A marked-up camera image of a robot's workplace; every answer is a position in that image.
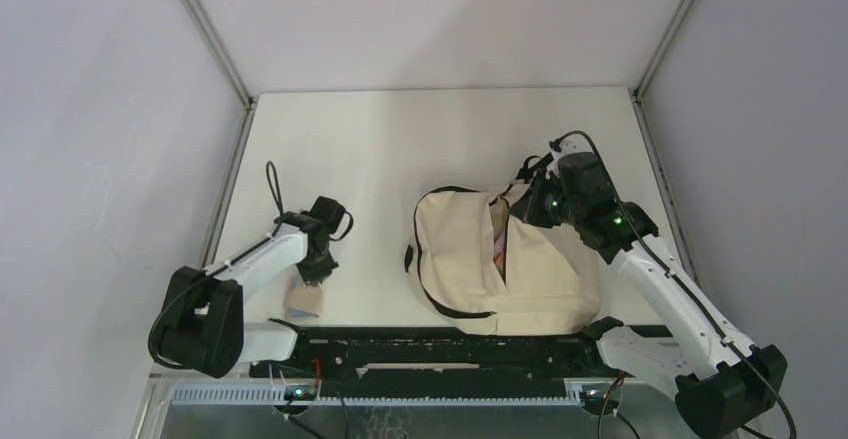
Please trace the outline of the tan small wallet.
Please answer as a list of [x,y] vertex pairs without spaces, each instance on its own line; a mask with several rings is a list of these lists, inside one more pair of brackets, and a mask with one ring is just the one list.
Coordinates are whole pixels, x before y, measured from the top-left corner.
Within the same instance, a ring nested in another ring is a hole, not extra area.
[[312,320],[322,315],[325,290],[321,283],[294,279],[286,292],[283,308],[288,320]]

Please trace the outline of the pink highlighter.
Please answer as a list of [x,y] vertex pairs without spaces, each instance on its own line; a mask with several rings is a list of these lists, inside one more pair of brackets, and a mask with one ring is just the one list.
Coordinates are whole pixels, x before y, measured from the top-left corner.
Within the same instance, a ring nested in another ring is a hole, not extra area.
[[493,264],[500,276],[505,275],[507,250],[507,223],[493,228]]

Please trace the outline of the cream canvas student bag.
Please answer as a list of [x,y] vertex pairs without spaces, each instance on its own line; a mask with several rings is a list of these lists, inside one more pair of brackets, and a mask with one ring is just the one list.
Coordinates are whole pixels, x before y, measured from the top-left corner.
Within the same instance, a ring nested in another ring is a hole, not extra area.
[[[404,258],[416,297],[466,334],[572,334],[602,305],[599,259],[568,226],[543,229],[510,214],[529,186],[443,186],[412,214]],[[507,223],[505,275],[493,264],[493,228]]]

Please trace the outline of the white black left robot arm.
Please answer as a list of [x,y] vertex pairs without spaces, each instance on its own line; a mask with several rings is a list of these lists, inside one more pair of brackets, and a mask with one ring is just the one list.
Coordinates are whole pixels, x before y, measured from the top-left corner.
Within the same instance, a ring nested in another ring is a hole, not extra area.
[[279,319],[249,323],[244,308],[291,268],[305,286],[321,286],[338,266],[330,245],[345,238],[341,225],[351,229],[352,214],[320,196],[308,211],[282,212],[270,232],[236,257],[204,269],[176,270],[147,339],[154,362],[212,378],[239,364],[270,361],[290,376],[305,373],[313,351],[298,340],[297,327]]

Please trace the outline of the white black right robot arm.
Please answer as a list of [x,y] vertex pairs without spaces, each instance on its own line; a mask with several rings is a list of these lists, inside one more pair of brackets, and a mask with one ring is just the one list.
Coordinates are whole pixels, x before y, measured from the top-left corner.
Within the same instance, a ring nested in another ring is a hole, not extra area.
[[592,152],[528,157],[515,178],[527,191],[510,212],[551,229],[568,225],[618,275],[631,283],[676,340],[676,348],[644,344],[611,317],[579,347],[592,375],[620,370],[668,396],[700,438],[747,430],[773,407],[788,363],[774,345],[757,346],[706,297],[675,262],[658,226],[635,202],[624,201],[600,156]]

